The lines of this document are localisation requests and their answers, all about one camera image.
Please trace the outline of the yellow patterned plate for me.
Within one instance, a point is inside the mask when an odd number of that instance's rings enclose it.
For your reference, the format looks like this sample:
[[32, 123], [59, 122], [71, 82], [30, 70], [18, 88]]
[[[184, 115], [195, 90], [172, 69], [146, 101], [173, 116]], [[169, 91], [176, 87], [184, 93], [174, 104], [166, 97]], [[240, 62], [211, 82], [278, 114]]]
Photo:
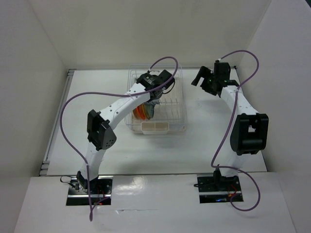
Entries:
[[149, 115], [149, 112], [148, 112], [148, 107], [146, 107], [146, 106], [144, 105], [144, 106], [142, 106], [142, 109], [143, 109], [145, 118], [146, 118], [146, 119], [151, 119], [151, 117], [150, 117], [150, 115]]

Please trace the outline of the orange plate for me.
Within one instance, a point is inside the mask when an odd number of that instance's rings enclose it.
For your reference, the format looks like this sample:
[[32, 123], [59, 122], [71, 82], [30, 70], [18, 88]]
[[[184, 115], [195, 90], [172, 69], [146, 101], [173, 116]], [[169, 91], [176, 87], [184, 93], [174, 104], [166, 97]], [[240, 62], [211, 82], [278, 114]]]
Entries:
[[133, 115], [138, 120], [144, 120], [146, 118], [142, 105], [139, 105], [133, 110]]

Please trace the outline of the blue patterned plate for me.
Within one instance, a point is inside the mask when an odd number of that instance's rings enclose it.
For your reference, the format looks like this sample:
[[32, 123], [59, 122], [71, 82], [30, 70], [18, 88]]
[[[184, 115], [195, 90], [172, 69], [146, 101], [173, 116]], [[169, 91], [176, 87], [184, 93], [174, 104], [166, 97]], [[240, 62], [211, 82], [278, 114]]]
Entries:
[[159, 102], [146, 102], [146, 103], [144, 103], [144, 105], [146, 107], [148, 107], [148, 112], [149, 112], [149, 115], [152, 119], [154, 117], [154, 114], [155, 114], [155, 107], [160, 105], [160, 103]]

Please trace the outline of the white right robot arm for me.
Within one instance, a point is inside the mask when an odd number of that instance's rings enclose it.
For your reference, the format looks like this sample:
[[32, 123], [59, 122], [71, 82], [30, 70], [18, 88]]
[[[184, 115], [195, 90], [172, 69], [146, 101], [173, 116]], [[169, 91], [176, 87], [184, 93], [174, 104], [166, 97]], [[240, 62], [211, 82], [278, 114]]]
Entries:
[[219, 96], [231, 110], [232, 117], [222, 145], [229, 145], [231, 152], [223, 165], [215, 165], [213, 186], [219, 191], [235, 184], [238, 171], [252, 155], [266, 147], [269, 118], [251, 106], [243, 95], [239, 83], [230, 78], [229, 63], [216, 61], [214, 68], [200, 67], [192, 85], [199, 85], [205, 92]]

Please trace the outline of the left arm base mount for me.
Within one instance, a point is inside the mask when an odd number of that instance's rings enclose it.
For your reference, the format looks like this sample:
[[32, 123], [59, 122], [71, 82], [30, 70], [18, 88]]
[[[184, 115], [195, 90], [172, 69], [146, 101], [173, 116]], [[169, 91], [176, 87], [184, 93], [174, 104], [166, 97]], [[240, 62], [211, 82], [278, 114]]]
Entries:
[[[81, 186], [76, 177], [61, 176], [60, 182], [67, 184], [68, 194], [66, 206], [85, 206], [89, 205], [87, 191]], [[97, 184], [90, 192], [92, 205], [110, 205], [112, 193], [112, 176], [99, 176]]]

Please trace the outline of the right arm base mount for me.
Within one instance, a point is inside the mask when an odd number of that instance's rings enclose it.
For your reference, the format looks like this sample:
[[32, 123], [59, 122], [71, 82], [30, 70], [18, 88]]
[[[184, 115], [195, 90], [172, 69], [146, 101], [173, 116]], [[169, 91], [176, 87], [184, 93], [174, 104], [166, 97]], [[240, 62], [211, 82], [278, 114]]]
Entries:
[[219, 175], [208, 174], [197, 177], [193, 185], [199, 192], [200, 203], [243, 202], [242, 189], [238, 176], [221, 178]]

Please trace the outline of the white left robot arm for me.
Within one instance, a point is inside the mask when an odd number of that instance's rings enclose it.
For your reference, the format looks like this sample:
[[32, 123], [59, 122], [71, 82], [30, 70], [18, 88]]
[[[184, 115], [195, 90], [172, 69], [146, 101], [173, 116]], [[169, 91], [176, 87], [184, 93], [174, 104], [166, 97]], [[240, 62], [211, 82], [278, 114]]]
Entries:
[[131, 112], [140, 119], [152, 119], [155, 105], [162, 97], [163, 91], [174, 86], [175, 78], [167, 70], [158, 75], [146, 72], [139, 76], [124, 98], [120, 98], [108, 107], [87, 115], [88, 148], [87, 164], [77, 172], [79, 188], [86, 194], [96, 190], [99, 167], [107, 149], [112, 147], [117, 137], [114, 129]]

